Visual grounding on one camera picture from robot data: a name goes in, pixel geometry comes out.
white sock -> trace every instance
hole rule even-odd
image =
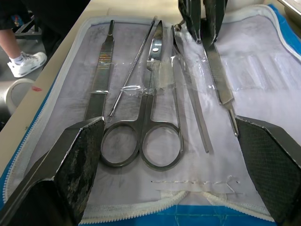
[[[16,65],[20,65],[21,63],[23,63],[23,56],[20,55],[17,58],[9,58],[11,60],[11,62],[14,62]]]

white fabric case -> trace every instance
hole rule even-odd
[[[114,100],[136,55],[134,49],[140,47],[149,27],[149,19],[107,16],[91,18],[81,26],[42,111],[15,156],[4,185],[4,201],[23,179],[26,169],[51,148],[61,132],[83,119],[93,70],[111,19],[116,22],[115,66],[107,103]],[[236,114],[281,126],[301,144],[298,134],[301,57],[283,39],[275,13],[267,6],[251,6],[226,14],[224,23],[216,45],[235,96]],[[168,62],[170,24],[164,27],[162,59]],[[218,104],[203,47],[196,45],[185,29],[178,35],[184,41],[190,72],[198,81],[214,153],[206,154],[200,139],[195,138],[197,126],[190,102],[185,101],[187,90],[185,85],[178,86],[183,90],[181,100],[189,127],[186,137],[189,148],[180,163],[163,173],[147,168],[139,156],[124,169],[111,170],[99,164],[83,222],[113,221],[160,211],[178,204],[186,191],[199,192],[211,204],[228,205],[271,220],[246,171],[227,113]],[[150,41],[151,38],[131,79],[133,84],[141,82]],[[135,118],[140,104],[136,94],[136,91],[130,93],[126,101],[120,103],[122,111],[116,112],[116,121]],[[163,103],[168,100],[164,95],[158,97],[156,108],[161,111],[155,110],[155,120],[174,122],[175,115],[166,113],[164,108]],[[198,204],[208,204],[206,199],[200,198]],[[195,201],[187,196],[181,203],[195,204]]]

scissors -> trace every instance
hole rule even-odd
[[[155,95],[156,91],[153,87],[153,82],[152,82],[152,76],[156,76],[157,70],[153,70],[153,65],[154,63],[160,63],[161,62],[161,50],[162,50],[162,39],[163,39],[163,26],[162,26],[162,21],[158,23],[158,26],[155,30],[152,42],[151,42],[151,47],[150,47],[150,53],[149,53],[149,58],[147,60],[147,70],[144,75],[144,80],[143,80],[143,85],[145,89],[148,92],[144,92],[142,97],[141,97],[141,103],[140,103],[140,109],[139,109],[139,114],[138,117],[135,121],[119,121],[108,127],[105,131],[103,141],[106,139],[108,134],[112,132],[114,129],[118,127],[129,127],[132,129],[136,135],[136,146],[133,151],[133,153],[124,161],[122,162],[110,162],[108,161],[104,155],[103,152],[101,151],[100,154],[100,159],[101,161],[113,168],[122,168],[124,166],[129,165],[134,159],[138,156],[140,153],[142,160],[144,163],[150,167],[153,170],[156,171],[165,171],[169,170],[170,168],[174,167],[180,160],[181,154],[183,151],[183,137],[181,135],[180,128],[175,126],[172,123],[165,122],[165,121],[153,121],[151,120],[151,112],[153,108],[153,103],[155,101]],[[168,128],[174,131],[180,140],[180,150],[177,155],[177,157],[168,165],[165,166],[158,166],[154,163],[152,163],[150,160],[147,159],[147,157],[144,154],[143,151],[143,143],[145,141],[145,138],[155,129],[158,128]]]

person's leg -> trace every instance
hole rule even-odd
[[[0,46],[11,60],[8,66],[16,78],[28,75],[47,59],[42,52],[30,55],[22,52],[18,46],[12,28],[29,21],[27,8],[20,0],[0,0]]]
[[[11,29],[0,30],[0,46],[11,59],[15,59],[21,55],[15,34]]]

white zipper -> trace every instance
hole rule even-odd
[[[188,192],[178,192],[176,195],[155,202],[144,202],[129,205],[87,205],[81,224],[97,224],[130,218],[141,217],[166,210],[177,205]]]
[[[253,216],[256,218],[274,222],[274,219],[271,216],[267,215],[267,213],[266,213],[267,210],[264,209],[263,207],[252,206],[252,210],[251,210],[251,209],[248,209],[245,207],[245,206],[247,206],[247,204],[245,204],[245,203],[242,203],[242,204],[232,203],[228,200],[219,198],[209,192],[203,192],[202,194],[205,196],[205,198],[207,198],[207,200],[210,202],[211,205],[226,206],[230,209],[236,210],[241,213],[245,213],[247,215],[250,215],[250,216]]]
[[[244,12],[244,10],[247,10],[248,8],[251,8],[251,7],[253,7],[253,8],[258,7],[258,9]],[[267,13],[265,10],[262,10],[263,8],[268,9],[268,11],[270,13]],[[275,12],[266,5],[256,4],[256,5],[243,7],[241,9],[235,10],[233,12],[226,13],[223,23],[231,23],[231,22],[243,20],[248,17],[256,16],[256,15],[266,16],[267,18],[269,18],[271,20],[271,22],[276,27],[277,33],[278,33],[280,40],[283,43],[284,47],[286,47],[286,49],[288,51],[290,51],[296,58],[298,58],[301,61],[301,56],[299,54],[297,54],[284,40],[283,35],[280,30],[279,23],[277,23],[278,19],[277,19]],[[115,20],[117,19],[120,22],[121,21],[128,22],[128,23],[135,22],[134,19],[128,19],[128,18],[116,17],[116,16],[107,16],[106,19],[103,19],[103,21],[109,22],[111,19],[115,19]],[[81,26],[81,28],[79,29],[78,35],[75,38],[75,41],[71,47],[71,50],[61,68],[61,71],[59,72],[59,74],[55,80],[55,83],[41,109],[41,112],[39,113],[37,119],[31,126],[30,131],[23,139],[22,143],[20,144],[20,147],[18,148],[18,150],[16,152],[16,155],[14,156],[14,159],[9,168],[8,174],[6,175],[5,183],[4,183],[4,187],[3,187],[2,198],[3,198],[4,202],[6,202],[8,199],[8,193],[7,193],[8,181],[10,180],[10,176],[14,174],[14,166],[15,166],[15,163],[18,159],[18,156],[19,156],[21,150],[24,148],[25,144],[28,144],[29,138],[31,138],[37,130],[40,131],[41,129],[43,129],[44,126],[46,126],[46,123],[48,120],[46,119],[43,121],[43,117],[42,117],[44,115],[45,108],[50,104],[49,101],[54,102],[57,100],[57,97],[58,97],[58,94],[63,85],[64,79],[68,73],[68,70],[71,66],[71,63],[72,63],[76,53],[77,53],[77,50],[81,44],[81,41],[82,41],[84,35],[86,34],[88,28],[92,24],[99,24],[100,23],[99,21],[100,21],[100,19],[91,18],[91,19],[87,20],[86,22],[84,22],[83,25]],[[146,203],[138,203],[138,204],[132,204],[132,205],[112,205],[112,206],[87,205],[87,208],[85,210],[85,214],[84,214],[84,217],[83,217],[81,223],[82,224],[94,224],[94,223],[101,223],[101,222],[111,222],[111,221],[135,218],[138,216],[144,216],[144,215],[148,215],[151,213],[156,213],[156,212],[165,210],[173,205],[178,204],[179,201],[181,199],[183,199],[186,194],[187,194],[187,192],[179,192],[178,194],[176,194],[173,197],[161,199],[156,202],[146,202]],[[232,209],[247,213],[249,215],[255,216],[258,214],[255,211],[248,210],[246,208],[242,208],[240,206],[237,206],[233,203],[226,202],[224,200],[220,200],[218,197],[213,196],[211,194],[207,195],[207,197],[211,200],[214,199],[216,202],[219,201],[220,204],[223,204]],[[260,218],[270,220],[270,218],[265,215],[264,216],[260,215]]]

